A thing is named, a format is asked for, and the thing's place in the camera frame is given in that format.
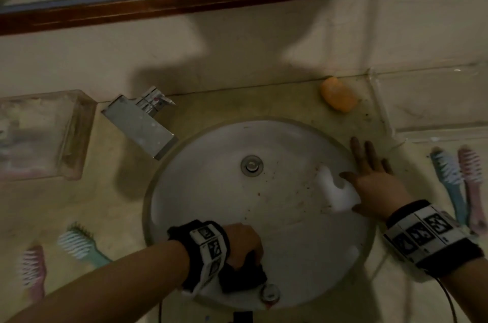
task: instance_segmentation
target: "faucet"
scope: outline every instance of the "faucet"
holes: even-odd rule
[[[154,116],[164,106],[174,104],[152,86],[136,102],[119,95],[101,113],[151,157],[161,160],[178,138],[159,124]]]

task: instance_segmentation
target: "white sink basin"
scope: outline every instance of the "white sink basin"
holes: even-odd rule
[[[262,172],[245,175],[254,155]],[[312,127],[292,121],[254,120],[216,127],[176,148],[151,182],[144,209],[149,242],[199,219],[252,225],[263,240],[263,267],[281,298],[295,306],[332,288],[356,262],[372,224],[346,211],[332,213],[316,173],[327,165],[335,183],[354,171],[348,151]],[[215,278],[200,295],[233,308],[264,309],[259,289],[224,295]]]

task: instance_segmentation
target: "hand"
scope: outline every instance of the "hand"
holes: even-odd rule
[[[356,137],[351,138],[351,151],[358,165],[359,175],[339,174],[351,183],[361,197],[361,204],[352,208],[358,214],[386,221],[400,207],[413,202],[405,186],[393,175],[388,160],[379,160],[373,143],[364,143],[366,156]]]
[[[235,270],[241,269],[246,261],[246,256],[254,251],[256,265],[261,263],[263,257],[263,245],[256,231],[250,225],[242,223],[224,225],[230,243],[230,255],[227,264]]]

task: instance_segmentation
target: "countertop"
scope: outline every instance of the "countertop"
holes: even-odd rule
[[[330,109],[320,97],[319,82],[290,83],[173,96],[174,107],[163,109],[157,120],[180,138],[179,144],[215,124],[256,117],[289,118],[309,124],[347,146],[349,138],[372,140],[387,156],[400,179],[417,198],[430,199],[452,213],[452,206],[430,163],[430,144],[397,142],[388,137],[363,77],[342,79],[360,96],[349,114]],[[58,236],[74,221],[94,233],[98,248],[112,259],[142,249],[142,203],[147,186],[160,163],[110,123],[99,104],[83,176],[0,184],[0,320],[28,305],[16,275],[21,253],[33,242],[44,247],[49,293],[91,270],[57,246]],[[458,142],[450,142],[454,149]],[[478,152],[486,141],[475,142]],[[487,250],[485,239],[479,240]],[[456,305],[460,322],[468,321]],[[232,321],[232,310],[203,305],[173,292],[163,302],[163,321]],[[413,282],[401,263],[383,244],[380,231],[363,265],[333,290],[296,308],[254,314],[254,320],[279,322],[447,322],[448,301],[436,281]],[[157,322],[153,309],[142,322]]]

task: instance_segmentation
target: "black cable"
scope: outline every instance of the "black cable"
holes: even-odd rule
[[[447,289],[444,287],[444,285],[441,283],[441,281],[439,279],[435,278],[435,280],[441,285],[442,290],[444,291],[444,293],[446,294],[446,297],[448,298],[449,306],[451,307],[452,320],[454,321],[454,323],[458,323],[457,322],[457,316],[456,316],[456,309],[454,308],[454,304],[452,303],[451,296],[449,295],[449,292],[447,291]]]
[[[162,301],[159,303],[159,309],[158,309],[158,323],[161,323],[161,313],[162,313]]]

